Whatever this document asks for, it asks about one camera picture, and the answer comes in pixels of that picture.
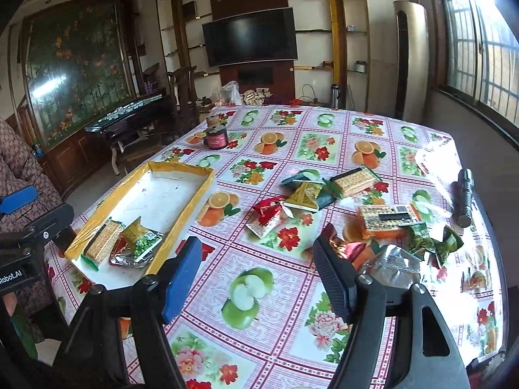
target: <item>pink label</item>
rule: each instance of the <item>pink label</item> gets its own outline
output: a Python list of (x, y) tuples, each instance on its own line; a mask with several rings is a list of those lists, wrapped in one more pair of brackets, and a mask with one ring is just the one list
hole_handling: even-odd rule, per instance
[(225, 134), (219, 134), (216, 136), (207, 135), (207, 146), (210, 148), (221, 148), (222, 146), (226, 146), (227, 142), (225, 141)]

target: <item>wall-mounted television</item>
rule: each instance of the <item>wall-mounted television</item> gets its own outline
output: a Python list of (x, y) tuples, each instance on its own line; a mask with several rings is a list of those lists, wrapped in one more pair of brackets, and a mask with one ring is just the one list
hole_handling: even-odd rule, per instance
[(203, 36), (209, 65), (297, 60), (294, 12), (276, 8), (206, 23)]

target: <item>yellow tape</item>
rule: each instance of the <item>yellow tape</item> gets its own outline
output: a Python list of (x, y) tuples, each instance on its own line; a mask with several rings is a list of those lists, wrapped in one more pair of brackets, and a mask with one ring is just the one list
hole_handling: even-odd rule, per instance
[(207, 190), (209, 190), (211, 187), (211, 184), (214, 181), (214, 171), (211, 168), (183, 164), (180, 162), (155, 161), (148, 162), (140, 166), (117, 186), (117, 188), (97, 208), (87, 223), (81, 228), (79, 234), (77, 234), (76, 238), (65, 252), (65, 257), (68, 260), (79, 258), (90, 239), (95, 235), (99, 227), (103, 225), (117, 204), (148, 171), (179, 171), (188, 172), (190, 174), (196, 174), (199, 176), (207, 176), (205, 182), (200, 186), (193, 198), (189, 201), (173, 225), (173, 228), (171, 228), (170, 232), (166, 236), (157, 254), (155, 254), (155, 258), (146, 269), (146, 274), (157, 273), (159, 271), (162, 264), (168, 258), (170, 251), (176, 249), (176, 247), (172, 247), (172, 245), (178, 239), (179, 234), (185, 227), (189, 217), (194, 213), (194, 209), (201, 201), (201, 198), (204, 197)]

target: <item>plastic table cover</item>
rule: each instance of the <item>plastic table cover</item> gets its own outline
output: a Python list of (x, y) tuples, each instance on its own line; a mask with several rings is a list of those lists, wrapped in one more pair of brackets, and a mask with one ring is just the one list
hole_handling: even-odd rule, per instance
[[(424, 126), (353, 111), (238, 106), (212, 113), (227, 124), (227, 148), (206, 148), (195, 136), (206, 128), (202, 123), (152, 157), (210, 166), (220, 192), (208, 199), (188, 232), (202, 241), (203, 261), (182, 314), (165, 327), (176, 362), (190, 389), (326, 388), (351, 326), (332, 311), (305, 249), (328, 222), (340, 235), (358, 204), (414, 203), (431, 236), (441, 239), (444, 224), (455, 227), (451, 183), (461, 168), (455, 143)], [(362, 163), (382, 182), (318, 213), (295, 211), (294, 219), (263, 239), (245, 227), (256, 202), (290, 194), (282, 179), (302, 170), (330, 178)], [(111, 190), (73, 228), (80, 228)], [(502, 271), (483, 215), (474, 203), (465, 245), (442, 269), (421, 263), (421, 282), (450, 326), (465, 365), (495, 355), (503, 342)], [(52, 243), (45, 262), (70, 322), (92, 284)], [(372, 388), (385, 383), (393, 330), (394, 319), (387, 318)], [(131, 336), (124, 349), (131, 381), (143, 382)]]

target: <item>window frame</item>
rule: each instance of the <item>window frame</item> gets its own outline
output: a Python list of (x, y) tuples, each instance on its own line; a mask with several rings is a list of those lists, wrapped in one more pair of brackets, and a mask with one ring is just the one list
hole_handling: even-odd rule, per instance
[[(475, 73), (476, 79), (474, 81), (474, 92), (472, 95), (466, 94), (459, 89), (451, 87), (448, 85), (448, 72), (450, 69), (450, 30), (448, 27), (448, 19), (447, 19), (447, 10), (445, 7), (444, 0), (432, 0), (432, 18), (434, 23), (434, 32), (435, 32), (435, 66), (434, 66), (434, 76), (432, 78), (432, 85), (435, 89), (439, 90), (441, 93), (450, 97), (454, 101), (460, 103), (465, 108), (469, 109), (471, 112), (475, 113), (482, 120), (488, 123), (494, 130), (496, 130), (503, 138), (505, 138), (516, 150), (519, 151), (519, 126), (512, 123), (508, 120), (504, 115), (500, 114), (497, 110), (492, 107), (482, 103), (479, 99), (481, 97), (481, 93), (483, 92), (483, 57), (486, 56), (488, 59), (488, 54), (483, 54), (483, 39), (482, 25), (479, 24), (479, 16), (477, 13), (477, 5), (474, 0), (469, 0), (471, 5), (471, 17), (474, 19), (473, 29), (474, 29), (474, 37), (476, 42), (479, 43), (479, 46), (476, 50), (476, 65), (475, 65)], [(490, 85), (499, 87), (497, 84), (491, 83)], [(504, 90), (509, 93), (509, 89), (502, 88), (500, 90)]]

